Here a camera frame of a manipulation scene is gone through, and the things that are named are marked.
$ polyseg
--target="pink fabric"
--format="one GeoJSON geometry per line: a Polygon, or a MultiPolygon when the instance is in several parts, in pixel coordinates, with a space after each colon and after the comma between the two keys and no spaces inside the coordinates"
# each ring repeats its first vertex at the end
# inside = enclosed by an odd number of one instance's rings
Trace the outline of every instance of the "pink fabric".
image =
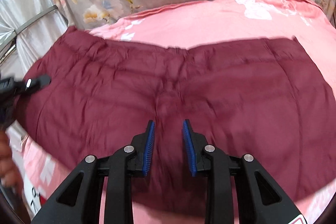
{"type": "MultiPolygon", "coordinates": [[[[321,8],[309,0],[215,0],[167,5],[125,17],[90,33],[181,48],[242,38],[296,36],[327,83],[336,90],[336,30],[321,8]]],[[[68,175],[65,167],[30,138],[24,149],[24,162],[29,179],[45,198],[68,175]]],[[[308,223],[318,218],[335,191],[336,180],[296,204],[308,223]]],[[[204,223],[200,218],[158,212],[136,203],[133,214],[135,224],[204,223]]]]}

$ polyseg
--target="red bordered label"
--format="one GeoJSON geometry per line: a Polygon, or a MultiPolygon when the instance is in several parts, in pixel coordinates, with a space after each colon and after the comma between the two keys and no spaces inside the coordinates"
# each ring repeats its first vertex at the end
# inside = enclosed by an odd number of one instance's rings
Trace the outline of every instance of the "red bordered label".
{"type": "Polygon", "coordinates": [[[305,221],[303,215],[299,215],[288,224],[307,224],[307,222],[305,221]]]}

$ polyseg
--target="pink cloth with white pattern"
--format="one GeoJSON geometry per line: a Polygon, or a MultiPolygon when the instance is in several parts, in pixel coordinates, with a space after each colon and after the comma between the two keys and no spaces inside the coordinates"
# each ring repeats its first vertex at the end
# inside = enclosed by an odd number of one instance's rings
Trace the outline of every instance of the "pink cloth with white pattern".
{"type": "MultiPolygon", "coordinates": [[[[114,40],[182,48],[242,38],[296,36],[336,90],[336,29],[320,7],[309,0],[215,0],[167,5],[125,17],[90,33],[114,40]]],[[[24,148],[24,163],[29,179],[45,198],[69,173],[30,138],[24,148]]],[[[335,192],[336,180],[296,203],[308,224],[319,217],[335,192]]],[[[204,223],[200,218],[159,212],[136,203],[133,215],[135,224],[204,223]]]]}

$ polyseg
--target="maroon fabric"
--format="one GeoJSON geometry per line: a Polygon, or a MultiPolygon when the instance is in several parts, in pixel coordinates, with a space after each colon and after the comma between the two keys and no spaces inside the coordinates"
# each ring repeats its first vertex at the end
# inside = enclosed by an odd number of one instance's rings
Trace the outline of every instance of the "maroon fabric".
{"type": "Polygon", "coordinates": [[[17,119],[68,168],[104,157],[156,122],[151,175],[133,200],[202,215],[206,181],[188,171],[182,121],[229,155],[254,155],[293,200],[336,177],[336,105],[297,40],[190,50],[93,37],[74,27],[26,75],[51,84],[21,97],[17,119]]]}

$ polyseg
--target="triangular cutout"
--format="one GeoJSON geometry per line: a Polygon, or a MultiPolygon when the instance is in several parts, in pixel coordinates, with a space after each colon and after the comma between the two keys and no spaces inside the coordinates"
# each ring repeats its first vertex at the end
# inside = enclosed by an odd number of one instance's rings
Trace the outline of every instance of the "triangular cutout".
{"type": "Polygon", "coordinates": [[[84,173],[79,173],[69,184],[69,186],[64,190],[64,192],[59,196],[57,202],[68,205],[70,207],[75,206],[83,177],[84,173]]]}
{"type": "Polygon", "coordinates": [[[261,201],[263,205],[271,205],[281,201],[280,196],[273,189],[273,187],[266,181],[266,179],[259,172],[254,173],[257,180],[261,201]]]}

